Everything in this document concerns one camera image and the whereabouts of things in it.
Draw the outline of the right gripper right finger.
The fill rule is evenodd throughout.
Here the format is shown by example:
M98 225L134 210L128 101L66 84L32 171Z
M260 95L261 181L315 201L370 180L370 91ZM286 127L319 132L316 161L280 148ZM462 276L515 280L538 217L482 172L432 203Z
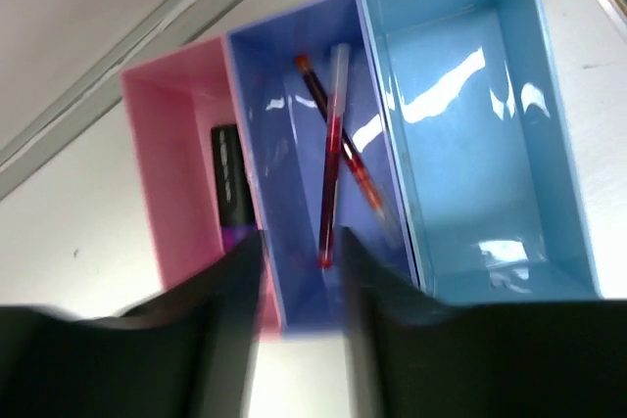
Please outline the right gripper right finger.
M447 305L342 232L360 417L622 417L623 301Z

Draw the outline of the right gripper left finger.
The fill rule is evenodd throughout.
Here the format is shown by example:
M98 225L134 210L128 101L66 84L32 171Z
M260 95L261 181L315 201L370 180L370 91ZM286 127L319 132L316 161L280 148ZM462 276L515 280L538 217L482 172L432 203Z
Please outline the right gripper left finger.
M264 274L253 232L122 316L1 309L5 417L237 417Z

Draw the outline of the red pen clear cap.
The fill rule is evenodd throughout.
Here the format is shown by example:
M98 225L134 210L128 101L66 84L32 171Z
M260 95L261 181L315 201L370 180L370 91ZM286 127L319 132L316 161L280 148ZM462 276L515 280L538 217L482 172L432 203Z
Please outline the red pen clear cap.
M322 181L318 261L322 269L332 266L333 228L341 160L343 116L346 109L350 45L340 43L331 51L331 87L327 103L327 132Z

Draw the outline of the dark red pen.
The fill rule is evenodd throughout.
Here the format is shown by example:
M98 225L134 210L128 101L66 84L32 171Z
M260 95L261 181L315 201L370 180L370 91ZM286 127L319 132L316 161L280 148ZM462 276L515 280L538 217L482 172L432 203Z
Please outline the dark red pen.
M296 57L295 64L301 73L301 76L305 81L305 84L312 95L319 112L324 119L327 119L328 96L308 57L306 55ZM347 164L349 171L352 173L356 183L360 187L368 205L379 219L385 220L384 202L381 192L376 187L361 155L345 130L342 131L342 153L344 161Z

